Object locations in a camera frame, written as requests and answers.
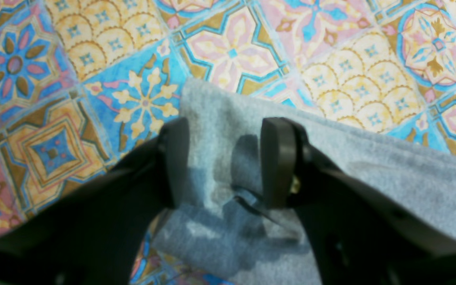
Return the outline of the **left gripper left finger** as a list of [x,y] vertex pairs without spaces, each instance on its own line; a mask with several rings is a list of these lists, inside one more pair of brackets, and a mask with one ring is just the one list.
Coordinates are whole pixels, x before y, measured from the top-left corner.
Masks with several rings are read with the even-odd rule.
[[188,119],[125,155],[103,176],[0,236],[0,285],[127,285],[152,221],[179,206]]

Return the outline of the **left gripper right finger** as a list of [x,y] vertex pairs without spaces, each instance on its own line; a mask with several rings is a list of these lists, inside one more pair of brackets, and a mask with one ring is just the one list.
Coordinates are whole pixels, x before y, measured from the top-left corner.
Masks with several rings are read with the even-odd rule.
[[323,285],[456,285],[456,239],[344,173],[302,125],[264,118],[260,158],[264,202],[295,211]]

